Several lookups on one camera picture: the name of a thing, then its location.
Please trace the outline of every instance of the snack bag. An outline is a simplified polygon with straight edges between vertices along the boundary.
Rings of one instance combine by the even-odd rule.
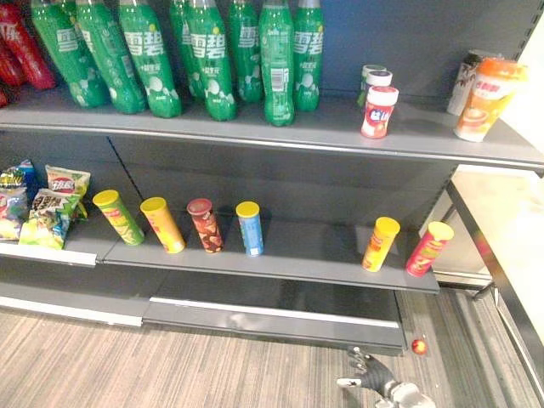
[[[19,166],[10,167],[0,173],[0,189],[21,187],[26,187],[26,197],[30,205],[37,193],[36,171],[30,160],[23,160]]]
[[[48,164],[45,165],[45,171],[48,174],[48,187],[50,190],[58,191],[59,193],[77,194],[81,198],[87,193],[88,185],[91,181],[91,173],[53,167]],[[87,219],[87,217],[87,210],[83,203],[77,203],[74,218]]]
[[[0,241],[17,241],[28,206],[26,188],[0,189]]]
[[[32,202],[28,221],[21,228],[19,243],[62,249],[79,199],[77,194],[40,189]]]

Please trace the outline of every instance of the blue chip can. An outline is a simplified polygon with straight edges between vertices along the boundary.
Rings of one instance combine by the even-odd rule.
[[[250,257],[256,257],[264,252],[259,212],[258,204],[253,201],[244,201],[236,206],[244,247]]]

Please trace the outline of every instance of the gray shelf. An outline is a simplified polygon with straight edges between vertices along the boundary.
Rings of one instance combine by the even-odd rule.
[[[155,234],[148,232],[140,246],[127,246],[118,241],[107,254],[105,263],[429,293],[439,291],[433,274],[415,278],[404,271],[416,234],[401,232],[380,272],[371,273],[360,265],[372,232],[367,227],[264,220],[265,254],[251,258],[244,251],[240,225],[235,218],[220,217],[225,247],[222,252],[209,254],[202,249],[190,216],[176,212],[175,217],[187,241],[182,252],[166,253]]]
[[[141,326],[167,271],[2,260],[0,307]]]
[[[452,132],[456,117],[436,104],[399,102],[388,137],[370,140],[360,136],[358,106],[352,99],[340,97],[323,97],[316,112],[298,113],[292,126],[280,128],[266,124],[260,104],[244,105],[234,121],[217,123],[198,104],[186,105],[179,118],[161,119],[148,111],[122,115],[112,106],[82,110],[62,87],[41,93],[23,88],[18,98],[18,102],[0,110],[0,128],[161,137],[544,170],[544,155],[506,123],[499,121],[484,143],[467,142]]]
[[[311,282],[172,272],[151,298],[147,321],[397,352],[405,347],[394,291]]]
[[[0,255],[34,261],[91,266],[102,262],[106,253],[119,239],[108,221],[94,206],[88,206],[89,220],[73,223],[66,237],[63,251],[41,246],[20,246],[2,242]]]

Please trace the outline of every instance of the cup lid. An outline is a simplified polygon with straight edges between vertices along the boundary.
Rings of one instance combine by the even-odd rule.
[[[368,75],[370,71],[387,71],[388,69],[383,65],[368,64],[363,65],[362,75],[364,78]]]
[[[484,58],[478,73],[511,81],[527,81],[527,65],[511,59]]]

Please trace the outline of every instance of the sprite bottle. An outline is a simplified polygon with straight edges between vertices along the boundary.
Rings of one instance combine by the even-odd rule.
[[[229,10],[230,45],[235,57],[238,94],[245,102],[263,97],[258,19],[251,0],[233,0]]]
[[[76,0],[76,5],[85,43],[110,89],[113,105],[122,113],[144,111],[144,93],[134,76],[119,25],[104,0]]]
[[[295,17],[295,107],[314,111],[320,103],[323,54],[320,0],[298,0]]]
[[[187,24],[188,0],[172,0],[170,2],[170,21],[173,33],[178,43],[179,54],[184,63],[189,91],[194,98],[204,99],[204,85],[202,84],[198,62],[190,45],[189,25]]]
[[[153,115],[178,116],[181,102],[155,11],[147,0],[120,0],[119,20]]]
[[[216,121],[236,116],[224,24],[214,0],[189,1],[189,31],[208,113]]]
[[[109,102],[108,89],[85,42],[79,41],[70,17],[52,0],[32,0],[32,23],[37,29],[72,98],[85,108]]]
[[[295,118],[292,100],[294,28],[286,0],[265,0],[259,21],[264,115],[275,126]]]

